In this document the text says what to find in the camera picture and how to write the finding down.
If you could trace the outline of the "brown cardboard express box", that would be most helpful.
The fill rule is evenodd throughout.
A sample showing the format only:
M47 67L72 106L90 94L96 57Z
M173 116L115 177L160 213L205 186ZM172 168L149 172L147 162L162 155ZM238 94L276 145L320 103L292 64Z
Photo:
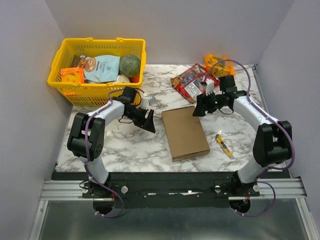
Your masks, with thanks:
M209 154L210 147L193 105L163 111L164 130L172 161L182 161Z

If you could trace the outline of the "yellow utility knife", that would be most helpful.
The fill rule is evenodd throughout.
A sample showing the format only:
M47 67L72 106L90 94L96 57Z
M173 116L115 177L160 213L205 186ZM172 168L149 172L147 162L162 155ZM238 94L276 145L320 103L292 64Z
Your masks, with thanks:
M224 153L229 157L229 158L233 158L233 153L232 151L229 149L229 147L225 144L222 136L220 134L217 134L215 136L215 140L216 142L219 144L219 146L222 148L222 150L224 151Z

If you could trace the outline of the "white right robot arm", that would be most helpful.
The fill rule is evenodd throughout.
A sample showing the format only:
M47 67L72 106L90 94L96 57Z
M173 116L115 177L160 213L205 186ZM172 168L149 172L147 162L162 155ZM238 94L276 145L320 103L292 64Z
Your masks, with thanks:
M292 126L288 121L280 121L256 105L249 93L238 90L234 77L219 78L221 93L214 94L212 83L206 84L205 92L196 97L194 117L204 117L223 107L240 114L255 130L253 158L231 178L230 191L241 196L252 187L256 179L276 165L293 159Z

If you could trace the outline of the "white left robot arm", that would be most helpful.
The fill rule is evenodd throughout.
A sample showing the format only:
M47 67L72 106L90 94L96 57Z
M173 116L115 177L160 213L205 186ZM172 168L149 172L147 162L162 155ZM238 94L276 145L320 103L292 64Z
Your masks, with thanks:
M128 86L119 91L119 96L109 96L109 101L97 110L77 113L67 141L67 149L81 159L89 181L95 183L93 191L101 198L107 197L111 191L109 172L101 158L106 126L125 117L140 129L153 134L156 132L154 111L148 109L149 100L144 96L144 91Z

